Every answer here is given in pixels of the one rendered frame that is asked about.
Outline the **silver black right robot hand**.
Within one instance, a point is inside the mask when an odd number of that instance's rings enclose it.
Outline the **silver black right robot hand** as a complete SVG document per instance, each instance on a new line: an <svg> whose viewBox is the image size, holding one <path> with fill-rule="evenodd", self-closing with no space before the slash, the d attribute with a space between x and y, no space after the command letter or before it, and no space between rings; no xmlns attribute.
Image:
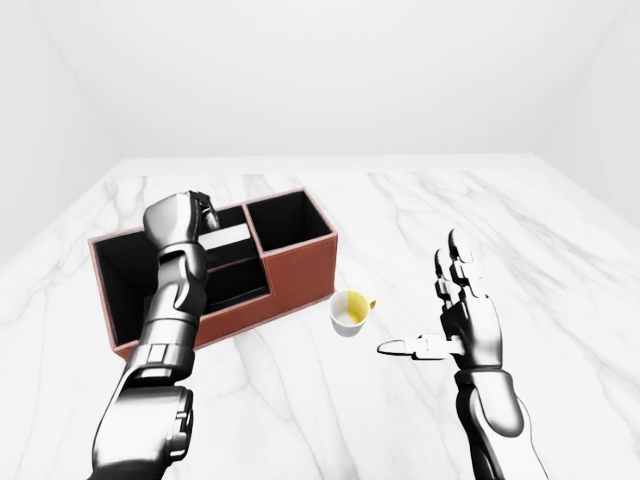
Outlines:
<svg viewBox="0 0 640 480"><path fill-rule="evenodd" d="M487 295L466 235L448 234L448 248L434 256L435 290L443 302L440 322L444 333L395 339L377 347L381 354L414 360L455 359L462 370L500 368L502 333L495 305Z"/></svg>

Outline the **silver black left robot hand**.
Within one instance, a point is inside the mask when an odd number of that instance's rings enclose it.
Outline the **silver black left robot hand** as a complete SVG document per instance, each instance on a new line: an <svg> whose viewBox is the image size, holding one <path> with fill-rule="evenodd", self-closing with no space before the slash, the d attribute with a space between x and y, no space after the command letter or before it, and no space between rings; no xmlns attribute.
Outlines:
<svg viewBox="0 0 640 480"><path fill-rule="evenodd" d="M158 250L175 244L196 243L201 234L220 228L210 197L191 190L149 206L143 224L147 237Z"/></svg>

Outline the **black and white book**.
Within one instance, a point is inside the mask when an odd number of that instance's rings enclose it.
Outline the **black and white book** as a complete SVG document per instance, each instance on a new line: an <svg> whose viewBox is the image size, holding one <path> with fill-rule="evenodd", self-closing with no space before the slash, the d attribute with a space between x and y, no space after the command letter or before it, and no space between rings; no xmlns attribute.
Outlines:
<svg viewBox="0 0 640 480"><path fill-rule="evenodd" d="M203 234L199 243L206 250L209 268L257 256L255 242L246 223Z"/></svg>

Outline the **red-brown desk caddy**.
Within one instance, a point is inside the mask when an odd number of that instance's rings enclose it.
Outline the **red-brown desk caddy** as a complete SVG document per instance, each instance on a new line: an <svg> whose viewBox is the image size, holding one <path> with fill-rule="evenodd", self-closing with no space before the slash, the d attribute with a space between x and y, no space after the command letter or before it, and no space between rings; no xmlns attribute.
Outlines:
<svg viewBox="0 0 640 480"><path fill-rule="evenodd" d="M207 251L197 348L333 294L338 234L306 190L226 206L218 218L249 235ZM95 237L89 249L111 348L127 358L157 288L157 250L140 227Z"/></svg>

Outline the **white and yellow mug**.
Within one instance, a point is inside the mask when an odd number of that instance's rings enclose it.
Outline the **white and yellow mug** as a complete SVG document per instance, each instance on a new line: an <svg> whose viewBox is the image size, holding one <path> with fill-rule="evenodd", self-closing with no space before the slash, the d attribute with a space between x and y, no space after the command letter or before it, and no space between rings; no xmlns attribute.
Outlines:
<svg viewBox="0 0 640 480"><path fill-rule="evenodd" d="M342 337L353 337L366 323L376 306L376 298L355 290L334 293L329 300L329 314L332 326Z"/></svg>

